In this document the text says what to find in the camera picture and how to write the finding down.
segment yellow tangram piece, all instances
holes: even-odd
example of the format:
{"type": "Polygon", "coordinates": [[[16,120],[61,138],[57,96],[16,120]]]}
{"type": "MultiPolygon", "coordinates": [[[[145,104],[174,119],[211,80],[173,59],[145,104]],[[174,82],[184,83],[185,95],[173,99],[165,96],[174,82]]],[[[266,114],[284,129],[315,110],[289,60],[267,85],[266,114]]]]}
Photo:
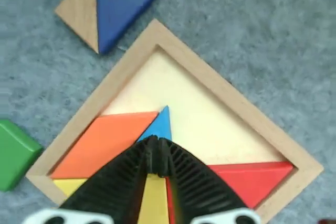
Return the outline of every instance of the yellow tangram piece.
{"type": "Polygon", "coordinates": [[[169,224],[165,178],[148,174],[138,224],[169,224]]]}
{"type": "Polygon", "coordinates": [[[63,191],[63,193],[69,197],[72,195],[84,182],[86,178],[80,179],[54,179],[55,185],[63,191]]]}

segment orange tangram piece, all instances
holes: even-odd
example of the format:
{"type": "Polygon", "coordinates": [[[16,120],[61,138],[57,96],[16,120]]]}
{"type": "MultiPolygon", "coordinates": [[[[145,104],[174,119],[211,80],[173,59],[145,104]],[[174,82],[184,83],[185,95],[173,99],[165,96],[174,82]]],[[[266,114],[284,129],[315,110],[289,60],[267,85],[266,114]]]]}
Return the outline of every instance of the orange tangram piece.
{"type": "MultiPolygon", "coordinates": [[[[249,208],[255,208],[292,171],[290,162],[255,164],[209,165],[242,199],[249,208]]],[[[175,224],[172,192],[168,179],[167,200],[170,224],[175,224]]]]}
{"type": "Polygon", "coordinates": [[[130,147],[157,112],[104,115],[96,118],[50,175],[53,179],[89,178],[130,147]]]}

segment yellow triangle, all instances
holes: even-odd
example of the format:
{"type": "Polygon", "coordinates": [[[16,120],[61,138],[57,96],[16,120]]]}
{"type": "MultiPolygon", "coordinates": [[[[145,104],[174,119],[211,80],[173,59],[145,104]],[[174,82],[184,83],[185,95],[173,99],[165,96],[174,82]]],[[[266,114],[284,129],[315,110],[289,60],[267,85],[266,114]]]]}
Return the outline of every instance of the yellow triangle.
{"type": "Polygon", "coordinates": [[[62,0],[56,14],[98,53],[96,0],[62,0]]]}
{"type": "Polygon", "coordinates": [[[169,224],[165,178],[148,174],[138,224],[169,224]]]}
{"type": "Polygon", "coordinates": [[[84,182],[86,178],[80,179],[54,179],[55,185],[65,193],[67,197],[73,194],[84,182]]]}

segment wooden tray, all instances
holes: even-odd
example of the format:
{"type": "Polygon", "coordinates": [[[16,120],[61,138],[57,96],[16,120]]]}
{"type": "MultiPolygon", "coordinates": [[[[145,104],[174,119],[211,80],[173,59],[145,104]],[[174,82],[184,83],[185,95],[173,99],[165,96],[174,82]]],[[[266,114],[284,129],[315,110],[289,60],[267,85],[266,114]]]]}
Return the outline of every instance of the wooden tray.
{"type": "Polygon", "coordinates": [[[48,177],[99,115],[170,107],[173,141],[206,164],[288,160],[293,172],[257,208],[268,222],[323,170],[301,146],[157,20],[153,20],[27,173],[57,204],[48,177]]]}

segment tangram puzzle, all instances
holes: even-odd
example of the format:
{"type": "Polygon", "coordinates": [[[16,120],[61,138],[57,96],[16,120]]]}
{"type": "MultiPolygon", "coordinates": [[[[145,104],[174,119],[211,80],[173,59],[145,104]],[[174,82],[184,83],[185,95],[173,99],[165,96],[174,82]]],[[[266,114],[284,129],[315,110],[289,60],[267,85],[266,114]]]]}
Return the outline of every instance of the tangram puzzle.
{"type": "MultiPolygon", "coordinates": [[[[60,204],[147,136],[176,142],[269,221],[323,170],[157,20],[138,37],[27,174],[60,204]]],[[[174,223],[170,186],[146,180],[138,223],[174,223]]]]}

